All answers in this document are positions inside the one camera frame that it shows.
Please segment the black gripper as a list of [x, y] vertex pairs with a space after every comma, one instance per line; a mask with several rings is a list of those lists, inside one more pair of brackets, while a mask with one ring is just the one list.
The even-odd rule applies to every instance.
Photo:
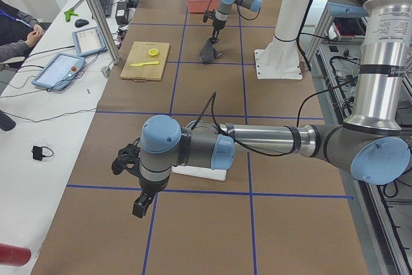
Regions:
[[143, 218], [146, 215], [148, 207], [157, 197], [157, 193], [163, 191], [167, 187], [169, 177], [157, 182], [142, 177], [139, 178], [138, 182], [142, 189], [142, 194], [135, 200], [132, 214], [138, 218]]
[[227, 20], [226, 19], [221, 19], [219, 17], [214, 17], [212, 25], [214, 27], [211, 35], [211, 42], [212, 43], [218, 43], [219, 42], [219, 33], [220, 30], [222, 30], [225, 27]]

